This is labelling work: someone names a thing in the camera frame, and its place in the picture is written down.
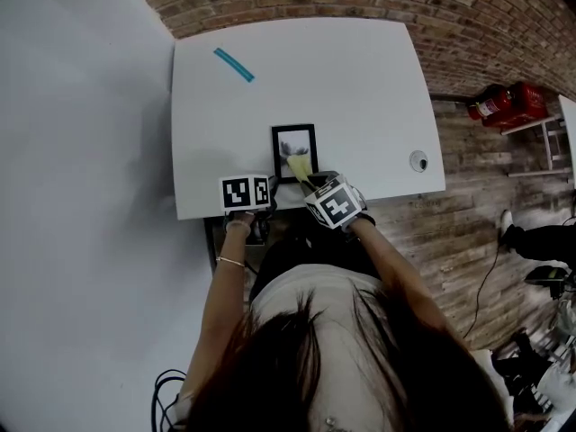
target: dark hair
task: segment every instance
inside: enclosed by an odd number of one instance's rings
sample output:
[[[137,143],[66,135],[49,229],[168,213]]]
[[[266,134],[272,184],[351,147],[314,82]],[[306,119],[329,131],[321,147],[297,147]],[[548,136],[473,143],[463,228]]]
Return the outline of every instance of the dark hair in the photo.
[[[314,327],[320,314],[311,313],[312,299],[312,292],[300,297],[296,311],[264,323],[248,313],[194,396],[188,432],[311,429],[308,416],[320,379]],[[354,311],[381,374],[378,383],[388,392],[382,414],[394,431],[510,431],[484,371],[447,331],[423,323],[402,289],[355,290]]]

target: red fire extinguisher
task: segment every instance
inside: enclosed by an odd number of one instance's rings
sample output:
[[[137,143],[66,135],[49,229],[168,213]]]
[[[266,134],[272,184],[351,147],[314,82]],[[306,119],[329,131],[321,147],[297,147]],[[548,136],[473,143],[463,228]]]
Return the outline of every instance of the red fire extinguisher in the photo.
[[[491,85],[468,103],[472,120],[485,119],[493,113],[505,111],[512,105],[512,94],[503,85]]]

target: teal strip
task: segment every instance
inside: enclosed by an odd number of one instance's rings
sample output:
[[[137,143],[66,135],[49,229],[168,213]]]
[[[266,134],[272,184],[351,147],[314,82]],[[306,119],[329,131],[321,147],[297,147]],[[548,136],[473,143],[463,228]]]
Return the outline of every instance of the teal strip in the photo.
[[[214,50],[214,54],[220,59],[224,60],[231,68],[236,70],[241,74],[247,82],[254,80],[254,76],[248,72],[239,62],[237,62],[230,54],[228,54],[223,49],[217,48]]]

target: table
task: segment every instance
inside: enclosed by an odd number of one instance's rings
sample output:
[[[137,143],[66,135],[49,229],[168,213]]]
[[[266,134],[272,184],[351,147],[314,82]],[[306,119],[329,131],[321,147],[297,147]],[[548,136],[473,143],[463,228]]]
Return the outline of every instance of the table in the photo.
[[[214,54],[246,68],[248,82]],[[446,188],[437,126],[402,23],[357,18],[257,22],[178,40],[172,150],[178,219],[222,215],[218,178],[274,173],[270,127],[313,123],[320,170],[367,200]],[[418,173],[410,155],[422,150]],[[279,209],[303,206],[281,185]]]
[[[562,95],[559,95],[558,99],[560,101],[562,114],[552,115],[538,121],[531,121],[525,125],[517,126],[515,128],[510,128],[509,130],[503,130],[500,132],[500,134],[506,135],[517,131],[526,130],[528,128],[533,128],[535,126],[540,126],[542,128],[542,137],[546,150],[546,162],[548,164],[548,169],[538,171],[525,171],[521,173],[508,173],[509,177],[562,175],[569,173],[576,175],[576,103]],[[547,123],[556,121],[560,122],[561,128],[559,130],[548,130],[546,128]],[[555,168],[554,162],[561,161],[567,156],[560,152],[554,154],[551,151],[550,138],[554,138],[556,140],[556,147],[559,149],[560,145],[558,143],[558,136],[562,134],[568,135],[568,142],[571,149],[571,166]],[[574,178],[574,188],[576,189],[576,177]]]

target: framed picture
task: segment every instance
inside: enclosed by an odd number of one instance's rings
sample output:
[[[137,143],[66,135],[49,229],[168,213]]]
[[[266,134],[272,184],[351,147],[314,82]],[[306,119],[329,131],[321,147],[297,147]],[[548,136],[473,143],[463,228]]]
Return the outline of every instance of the framed picture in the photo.
[[[298,183],[288,166],[291,155],[308,155],[312,173],[318,172],[316,153],[316,135],[314,125],[286,125],[272,127],[272,146],[274,151],[274,173],[280,184]]]

